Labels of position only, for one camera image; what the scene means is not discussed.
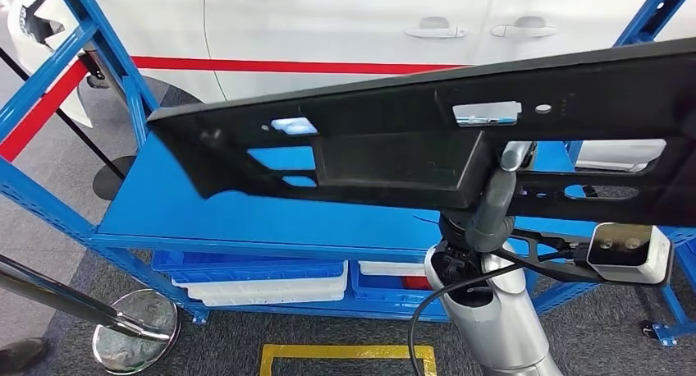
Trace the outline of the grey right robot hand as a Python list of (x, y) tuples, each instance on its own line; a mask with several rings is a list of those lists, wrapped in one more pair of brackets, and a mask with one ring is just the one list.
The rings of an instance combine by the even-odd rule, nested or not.
[(465, 226), (466, 245), (475, 252), (492, 253), (510, 236), (515, 219), (507, 215), (517, 186), (516, 172), (533, 160), (536, 141), (510, 141), (483, 192), (474, 216)]

